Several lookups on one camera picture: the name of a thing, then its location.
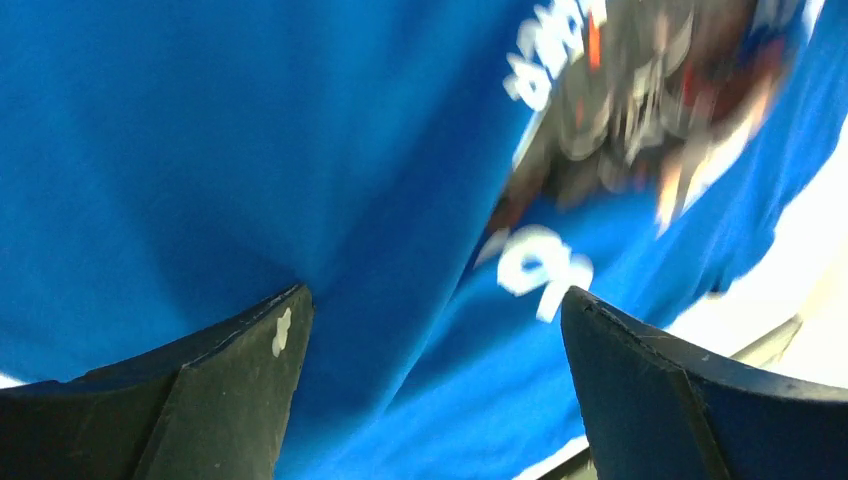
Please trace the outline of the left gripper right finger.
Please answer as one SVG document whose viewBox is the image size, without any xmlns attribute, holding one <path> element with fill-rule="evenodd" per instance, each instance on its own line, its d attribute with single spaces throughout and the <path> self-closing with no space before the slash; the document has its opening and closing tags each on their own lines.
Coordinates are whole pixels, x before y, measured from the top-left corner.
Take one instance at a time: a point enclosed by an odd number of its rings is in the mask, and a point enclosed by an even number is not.
<svg viewBox="0 0 848 480">
<path fill-rule="evenodd" d="M 847 475 L 847 392 L 755 368 L 573 287 L 561 329 L 602 479 Z"/>
</svg>

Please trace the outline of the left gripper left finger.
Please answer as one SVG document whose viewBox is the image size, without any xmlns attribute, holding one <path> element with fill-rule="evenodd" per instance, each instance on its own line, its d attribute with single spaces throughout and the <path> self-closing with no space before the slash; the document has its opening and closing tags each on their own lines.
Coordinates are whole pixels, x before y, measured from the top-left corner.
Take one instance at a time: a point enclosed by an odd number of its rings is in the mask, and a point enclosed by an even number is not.
<svg viewBox="0 0 848 480">
<path fill-rule="evenodd" d="M 5 479 L 269 479 L 313 323 L 296 285 L 69 382 L 1 393 Z"/>
</svg>

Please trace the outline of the blue printed t shirt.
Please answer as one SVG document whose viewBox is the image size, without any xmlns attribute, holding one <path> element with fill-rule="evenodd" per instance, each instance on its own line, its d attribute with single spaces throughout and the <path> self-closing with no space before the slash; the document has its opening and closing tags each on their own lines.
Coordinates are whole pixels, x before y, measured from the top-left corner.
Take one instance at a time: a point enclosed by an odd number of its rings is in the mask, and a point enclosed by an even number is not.
<svg viewBox="0 0 848 480">
<path fill-rule="evenodd" d="M 843 1 L 5 1 L 1 373 L 303 285 L 270 479 L 512 479 L 584 432 L 566 290 L 728 290 L 846 88 Z"/>
</svg>

